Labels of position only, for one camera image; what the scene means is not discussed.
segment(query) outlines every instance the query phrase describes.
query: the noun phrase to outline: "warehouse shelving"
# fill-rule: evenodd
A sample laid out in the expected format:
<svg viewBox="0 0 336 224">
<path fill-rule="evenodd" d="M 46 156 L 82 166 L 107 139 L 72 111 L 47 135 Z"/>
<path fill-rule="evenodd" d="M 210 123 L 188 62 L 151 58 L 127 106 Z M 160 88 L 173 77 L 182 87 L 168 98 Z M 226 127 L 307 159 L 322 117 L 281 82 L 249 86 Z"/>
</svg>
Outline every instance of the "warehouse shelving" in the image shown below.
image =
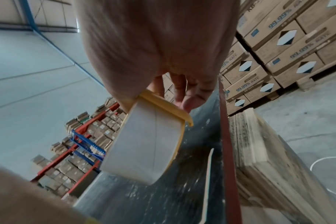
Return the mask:
<svg viewBox="0 0 336 224">
<path fill-rule="evenodd" d="M 109 107 L 110 110 L 115 111 L 116 109 L 119 108 L 119 104 L 115 103 L 112 106 Z M 91 142 L 88 138 L 91 137 L 91 135 L 86 134 L 86 131 L 89 127 L 90 124 L 92 124 L 94 121 L 96 120 L 101 120 L 105 117 L 105 113 L 107 111 L 104 110 L 102 111 L 100 114 L 98 114 L 97 116 L 95 116 L 94 118 L 90 119 L 88 122 L 86 122 L 85 124 L 83 124 L 82 126 L 80 126 L 79 128 L 77 128 L 75 130 L 75 133 L 77 136 L 81 136 L 81 139 L 78 139 L 78 143 L 81 145 L 82 142 Z M 54 168 L 57 164 L 59 164 L 62 160 L 64 160 L 68 155 L 71 154 L 76 154 L 78 156 L 80 156 L 81 158 L 83 158 L 83 155 L 79 152 L 77 152 L 76 150 L 80 148 L 80 146 L 78 144 L 74 144 L 72 147 L 70 147 L 68 150 L 66 150 L 64 153 L 62 153 L 60 156 L 58 156 L 55 160 L 53 160 L 50 164 L 48 164 L 46 167 L 44 167 L 41 171 L 39 171 L 37 173 L 37 176 L 31 180 L 31 182 L 36 183 L 38 182 L 44 175 L 45 173 L 50 170 L 51 168 Z M 67 194 L 70 194 L 80 183 L 81 181 L 83 181 L 91 171 L 93 170 L 97 170 L 99 172 L 99 165 L 100 162 L 102 160 L 97 160 L 95 163 L 93 163 L 92 161 L 90 161 L 89 164 L 93 165 L 78 181 L 76 184 L 73 185 L 73 187 L 67 192 Z"/>
</svg>

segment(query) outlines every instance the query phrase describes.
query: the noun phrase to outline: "pallet rack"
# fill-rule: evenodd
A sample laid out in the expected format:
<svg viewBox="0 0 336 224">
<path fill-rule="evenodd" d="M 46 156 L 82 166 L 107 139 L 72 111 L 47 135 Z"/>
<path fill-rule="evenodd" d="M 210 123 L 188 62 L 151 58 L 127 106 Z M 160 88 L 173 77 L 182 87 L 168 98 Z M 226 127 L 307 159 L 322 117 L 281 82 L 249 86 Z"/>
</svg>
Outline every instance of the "pallet rack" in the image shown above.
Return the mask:
<svg viewBox="0 0 336 224">
<path fill-rule="evenodd" d="M 111 111 L 115 111 L 118 108 L 119 108 L 119 104 L 118 103 L 115 103 L 115 104 L 113 104 L 112 106 L 109 107 L 109 109 Z M 89 164 L 91 164 L 92 168 L 89 169 L 77 181 L 77 183 L 73 185 L 73 187 L 66 194 L 70 194 L 89 175 L 89 173 L 91 171 L 94 170 L 94 171 L 100 172 L 99 166 L 100 166 L 100 163 L 103 161 L 103 158 L 101 157 L 101 159 L 99 159 L 97 157 L 98 155 L 95 155 L 91 151 L 88 151 L 86 149 L 86 147 L 88 146 L 88 144 L 94 146 L 97 149 L 99 148 L 91 140 L 89 140 L 89 138 L 91 137 L 91 135 L 86 134 L 86 131 L 87 131 L 89 125 L 92 124 L 94 121 L 103 119 L 105 117 L 105 113 L 106 112 L 107 112 L 106 110 L 102 111 L 100 114 L 98 114 L 94 118 L 90 119 L 88 122 L 86 122 L 85 124 L 83 124 L 82 126 L 80 126 L 79 128 L 77 128 L 76 130 L 73 130 L 72 131 L 72 135 L 73 135 L 72 140 L 75 142 L 75 144 L 72 147 L 70 147 L 68 150 L 66 150 L 64 153 L 62 153 L 60 156 L 58 156 L 55 160 L 53 160 L 46 167 L 44 167 L 41 171 L 39 171 L 37 173 L 37 176 L 34 179 L 32 179 L 31 182 L 33 182 L 33 183 L 38 182 L 40 180 L 40 178 L 42 178 L 48 170 L 50 170 L 51 168 L 54 168 L 57 164 L 59 164 L 62 160 L 64 160 L 68 155 L 71 155 L 71 154 L 76 154 L 76 155 L 80 156 L 82 159 L 84 159 Z M 88 158 L 86 158 L 85 156 L 83 156 L 78 151 L 76 151 L 77 149 L 83 148 L 83 147 L 84 147 L 84 150 L 88 151 L 89 153 L 91 153 L 92 155 L 94 155 L 98 159 L 95 163 L 92 162 L 92 161 L 90 161 Z"/>
</svg>

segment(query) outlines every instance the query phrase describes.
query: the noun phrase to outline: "warehouse floor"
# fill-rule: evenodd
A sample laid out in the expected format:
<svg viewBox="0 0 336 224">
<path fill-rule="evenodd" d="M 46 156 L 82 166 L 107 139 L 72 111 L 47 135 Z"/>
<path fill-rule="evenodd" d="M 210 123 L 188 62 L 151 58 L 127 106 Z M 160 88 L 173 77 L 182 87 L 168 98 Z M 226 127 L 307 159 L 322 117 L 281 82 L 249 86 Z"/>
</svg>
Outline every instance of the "warehouse floor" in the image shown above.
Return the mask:
<svg viewBox="0 0 336 224">
<path fill-rule="evenodd" d="M 298 89 L 256 109 L 308 168 L 318 159 L 336 156 L 336 72 L 316 83 L 306 92 Z M 316 163 L 313 172 L 336 192 L 336 158 Z"/>
</svg>

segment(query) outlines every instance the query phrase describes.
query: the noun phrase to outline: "hand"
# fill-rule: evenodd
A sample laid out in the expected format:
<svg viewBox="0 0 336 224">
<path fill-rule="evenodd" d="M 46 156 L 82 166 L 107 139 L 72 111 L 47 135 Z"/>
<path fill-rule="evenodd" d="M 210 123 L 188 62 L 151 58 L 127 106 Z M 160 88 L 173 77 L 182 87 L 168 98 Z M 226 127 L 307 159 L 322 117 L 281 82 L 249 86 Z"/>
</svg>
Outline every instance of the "hand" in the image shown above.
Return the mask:
<svg viewBox="0 0 336 224">
<path fill-rule="evenodd" d="M 147 87 L 190 112 L 209 98 L 236 32 L 238 0 L 76 0 L 88 58 L 124 109 Z"/>
</svg>

